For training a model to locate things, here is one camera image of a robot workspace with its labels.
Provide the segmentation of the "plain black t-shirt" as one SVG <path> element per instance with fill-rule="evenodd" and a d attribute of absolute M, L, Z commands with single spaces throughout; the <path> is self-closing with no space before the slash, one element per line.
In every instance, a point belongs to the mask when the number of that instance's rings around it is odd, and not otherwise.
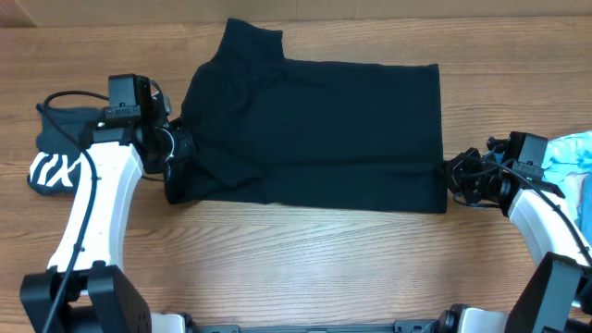
<path fill-rule="evenodd" d="M 292 60 L 282 37 L 228 20 L 182 103 L 195 165 L 167 200 L 445 213 L 438 66 Z"/>

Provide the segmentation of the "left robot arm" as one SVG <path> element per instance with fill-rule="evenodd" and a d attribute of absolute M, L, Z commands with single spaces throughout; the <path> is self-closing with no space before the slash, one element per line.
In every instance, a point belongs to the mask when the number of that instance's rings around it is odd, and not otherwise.
<path fill-rule="evenodd" d="M 163 173 L 178 150 L 170 102 L 158 84 L 135 74 L 108 79 L 108 105 L 79 135 L 61 126 L 49 95 L 42 115 L 80 152 L 77 162 L 53 158 L 60 169 L 43 185 L 80 172 L 62 239 L 44 272 L 22 280 L 19 297 L 37 332 L 180 332 L 194 330 L 187 314 L 150 310 L 124 273 L 123 248 L 135 188 L 145 173 Z"/>

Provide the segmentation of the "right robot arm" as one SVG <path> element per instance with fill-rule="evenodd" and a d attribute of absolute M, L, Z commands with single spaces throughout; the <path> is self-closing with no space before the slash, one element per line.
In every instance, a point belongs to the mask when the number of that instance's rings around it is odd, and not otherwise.
<path fill-rule="evenodd" d="M 554 140 L 513 132 L 444 162 L 455 203 L 498 208 L 536 266 L 508 313 L 454 304 L 427 332 L 588 332 L 570 317 L 591 312 L 591 134 Z"/>

